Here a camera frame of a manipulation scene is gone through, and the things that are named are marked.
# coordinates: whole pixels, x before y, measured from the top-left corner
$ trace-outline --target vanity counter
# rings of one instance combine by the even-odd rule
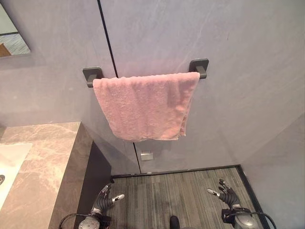
[[[56,229],[76,212],[92,146],[80,122],[0,128],[0,145],[32,143],[0,211],[0,229]]]

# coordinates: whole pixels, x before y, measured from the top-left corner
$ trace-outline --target wall outlet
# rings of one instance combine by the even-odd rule
[[[153,160],[152,151],[142,151],[141,152],[141,160],[142,161]]]

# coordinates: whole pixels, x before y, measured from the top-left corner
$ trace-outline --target pink towel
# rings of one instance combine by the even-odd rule
[[[139,142],[185,136],[199,73],[93,80],[97,100],[114,135]]]

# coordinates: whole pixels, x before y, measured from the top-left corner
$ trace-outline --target floor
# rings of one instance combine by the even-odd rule
[[[181,227],[231,229],[221,220],[221,209],[227,205],[206,191],[218,190],[220,178],[236,191],[243,207],[254,211],[236,168],[116,178],[110,197],[125,194],[125,199],[107,212],[112,228],[168,229],[170,216],[176,215]]]

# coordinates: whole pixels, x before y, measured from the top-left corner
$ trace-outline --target towel bar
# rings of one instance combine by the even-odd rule
[[[99,68],[99,67],[84,68],[82,70],[82,73],[84,73],[84,75],[85,75],[88,87],[93,87],[93,80],[94,79],[103,78],[102,69]]]
[[[190,62],[189,72],[198,72],[200,73],[200,79],[205,79],[207,76],[206,70],[208,68],[209,60],[208,59],[196,59]],[[82,70],[88,87],[93,87],[94,79],[103,78],[103,73],[101,68],[84,68]]]
[[[205,79],[207,77],[206,70],[208,68],[208,59],[196,59],[190,62],[189,72],[200,73],[200,79]]]

